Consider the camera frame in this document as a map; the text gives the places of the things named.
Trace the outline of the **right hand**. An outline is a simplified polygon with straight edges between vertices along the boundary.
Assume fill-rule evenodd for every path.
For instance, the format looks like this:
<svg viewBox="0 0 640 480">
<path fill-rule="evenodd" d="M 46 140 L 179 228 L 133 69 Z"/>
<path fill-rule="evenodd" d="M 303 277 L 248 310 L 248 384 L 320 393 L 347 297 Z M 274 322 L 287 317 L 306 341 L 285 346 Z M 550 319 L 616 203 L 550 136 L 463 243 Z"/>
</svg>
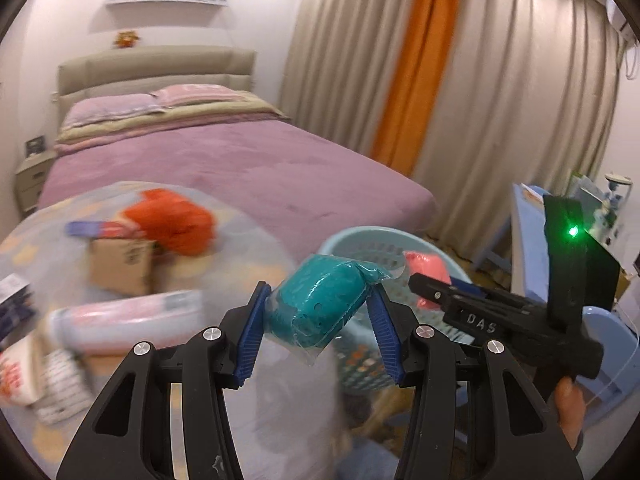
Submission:
<svg viewBox="0 0 640 480">
<path fill-rule="evenodd" d="M 575 385 L 572 378 L 564 377 L 554 389 L 553 401 L 558 411 L 558 424 L 568 444 L 576 451 L 586 414 L 582 390 Z"/>
</svg>

